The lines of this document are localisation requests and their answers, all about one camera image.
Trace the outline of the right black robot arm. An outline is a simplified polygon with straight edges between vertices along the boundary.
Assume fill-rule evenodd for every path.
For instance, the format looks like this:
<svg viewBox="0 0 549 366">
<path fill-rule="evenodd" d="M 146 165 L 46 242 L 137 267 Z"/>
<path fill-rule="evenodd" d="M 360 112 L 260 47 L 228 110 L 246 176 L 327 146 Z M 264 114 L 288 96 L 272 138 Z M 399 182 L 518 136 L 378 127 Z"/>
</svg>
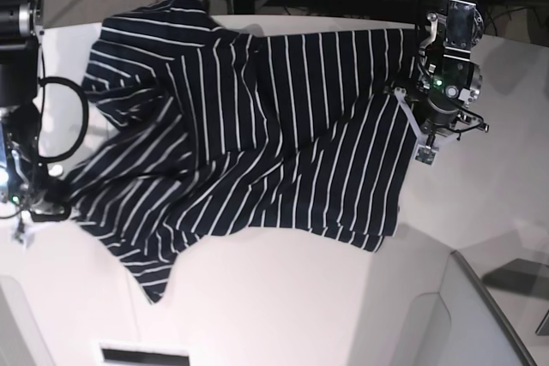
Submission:
<svg viewBox="0 0 549 366">
<path fill-rule="evenodd" d="M 72 157 L 84 142 L 89 107 L 82 88 L 73 81 L 45 75 L 42 52 L 43 0 L 1 0 L 1 201 L 28 212 L 32 221 L 58 222 L 71 215 L 58 193 L 50 164 Z M 56 156 L 39 152 L 42 110 L 34 104 L 50 84 L 71 89 L 81 102 L 81 129 L 75 143 Z"/>
</svg>

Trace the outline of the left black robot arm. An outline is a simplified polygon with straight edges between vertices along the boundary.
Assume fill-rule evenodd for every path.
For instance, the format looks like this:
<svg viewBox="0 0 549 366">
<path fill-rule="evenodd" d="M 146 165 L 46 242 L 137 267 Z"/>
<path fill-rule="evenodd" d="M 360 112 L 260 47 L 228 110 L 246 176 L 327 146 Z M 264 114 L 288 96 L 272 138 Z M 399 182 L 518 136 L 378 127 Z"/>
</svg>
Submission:
<svg viewBox="0 0 549 366">
<path fill-rule="evenodd" d="M 471 61 L 472 49 L 484 32 L 478 0 L 443 0 L 429 11 L 428 36 L 419 44 L 419 108 L 424 147 L 436 147 L 437 138 L 459 137 L 468 131 L 488 130 L 484 118 L 469 106 L 480 96 L 480 66 Z"/>
</svg>

